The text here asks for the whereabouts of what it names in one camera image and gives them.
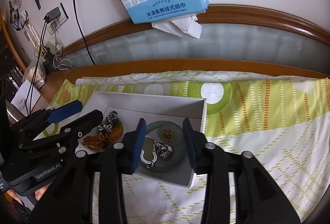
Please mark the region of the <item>left hand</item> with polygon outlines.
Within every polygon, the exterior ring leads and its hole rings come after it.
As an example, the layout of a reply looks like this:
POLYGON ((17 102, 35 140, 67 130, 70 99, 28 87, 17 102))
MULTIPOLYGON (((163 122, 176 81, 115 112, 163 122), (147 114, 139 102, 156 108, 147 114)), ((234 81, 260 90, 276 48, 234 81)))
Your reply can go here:
MULTIPOLYGON (((47 184, 43 186, 42 188, 35 191, 35 198, 36 200, 40 200, 40 198, 43 196, 43 194, 46 192, 50 184, 47 184)), ((19 196, 16 194, 16 192, 12 189, 8 190, 6 192, 9 196, 11 196, 13 199, 15 199, 18 203, 23 204, 22 200, 19 198, 19 196)))

